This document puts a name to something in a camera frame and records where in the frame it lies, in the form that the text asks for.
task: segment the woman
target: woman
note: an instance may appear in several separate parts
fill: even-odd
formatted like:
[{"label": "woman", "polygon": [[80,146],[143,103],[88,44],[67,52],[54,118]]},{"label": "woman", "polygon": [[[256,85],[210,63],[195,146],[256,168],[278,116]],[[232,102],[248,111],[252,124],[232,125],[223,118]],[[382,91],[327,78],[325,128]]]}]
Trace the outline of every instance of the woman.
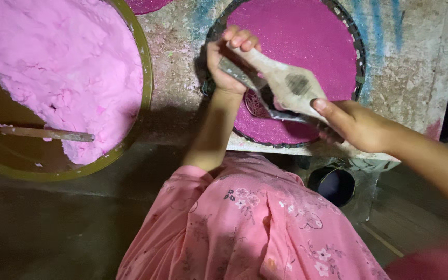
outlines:
[{"label": "woman", "polygon": [[[227,41],[261,50],[257,37],[237,26],[208,44],[216,90],[202,129],[160,190],[117,279],[389,279],[340,210],[297,175],[260,155],[226,154],[246,91],[217,68]],[[395,156],[448,195],[445,145],[353,101],[317,99],[313,107],[359,150]],[[420,277],[441,276],[416,263]],[[399,277],[402,270],[393,270]]]}]

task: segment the woman's left hand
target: woman's left hand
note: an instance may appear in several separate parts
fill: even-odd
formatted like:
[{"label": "woman's left hand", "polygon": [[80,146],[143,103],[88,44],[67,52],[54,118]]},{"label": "woman's left hand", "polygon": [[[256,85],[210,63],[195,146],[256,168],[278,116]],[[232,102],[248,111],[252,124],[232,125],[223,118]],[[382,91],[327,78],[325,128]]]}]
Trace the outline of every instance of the woman's left hand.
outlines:
[{"label": "woman's left hand", "polygon": [[243,95],[246,92],[246,86],[217,67],[222,58],[222,48],[226,48],[227,42],[230,42],[233,47],[241,48],[242,51],[250,51],[252,48],[262,51],[262,48],[257,37],[253,36],[249,30],[240,30],[237,25],[224,30],[219,41],[210,42],[207,45],[207,66],[215,81],[216,90]]}]

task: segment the dirty workbench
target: dirty workbench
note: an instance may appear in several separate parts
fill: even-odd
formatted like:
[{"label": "dirty workbench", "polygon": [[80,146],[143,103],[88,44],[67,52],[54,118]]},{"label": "dirty workbench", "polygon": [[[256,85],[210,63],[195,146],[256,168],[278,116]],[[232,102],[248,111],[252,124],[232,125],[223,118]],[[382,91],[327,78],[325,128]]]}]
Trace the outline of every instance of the dirty workbench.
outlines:
[{"label": "dirty workbench", "polygon": [[[151,112],[140,141],[185,145],[198,126],[205,105],[196,70],[210,26],[232,0],[175,0],[137,16],[153,59]],[[448,1],[341,0],[366,45],[367,69],[359,102],[435,139],[439,138],[448,99]],[[233,134],[228,150],[293,155],[361,157],[347,143],[321,142],[295,149],[275,149]]]}]

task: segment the wooden handle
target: wooden handle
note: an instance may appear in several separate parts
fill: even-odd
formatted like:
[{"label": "wooden handle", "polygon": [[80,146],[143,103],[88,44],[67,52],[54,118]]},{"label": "wooden handle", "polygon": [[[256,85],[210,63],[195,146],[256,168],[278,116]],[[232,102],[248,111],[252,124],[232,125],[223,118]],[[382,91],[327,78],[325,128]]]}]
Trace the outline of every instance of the wooden handle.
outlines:
[{"label": "wooden handle", "polygon": [[266,73],[273,69],[277,69],[282,63],[270,59],[265,54],[259,52],[257,49],[252,48],[250,51],[242,51],[240,48],[233,48],[230,42],[227,42],[226,47],[231,49],[235,54],[238,54],[256,70]]}]

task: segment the hand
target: hand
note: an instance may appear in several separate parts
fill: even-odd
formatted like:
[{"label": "hand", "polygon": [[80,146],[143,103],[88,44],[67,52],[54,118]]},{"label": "hand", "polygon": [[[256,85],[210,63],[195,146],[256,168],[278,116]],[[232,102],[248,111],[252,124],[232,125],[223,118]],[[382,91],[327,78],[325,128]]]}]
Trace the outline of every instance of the hand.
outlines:
[{"label": "hand", "polygon": [[222,58],[222,51],[227,48],[226,43],[228,41],[231,42],[231,46],[240,47],[242,51],[250,51],[252,48],[262,51],[262,48],[257,37],[253,36],[248,30],[240,30],[236,25],[224,30],[219,41],[210,42],[207,45],[207,66],[215,81],[216,89],[243,95],[246,92],[246,86],[217,67]]},{"label": "hand", "polygon": [[[398,132],[406,128],[364,108],[353,100],[330,102],[315,99],[312,107],[325,117],[333,129],[357,149],[364,152],[389,153]],[[334,143],[324,132],[321,139]]]}]

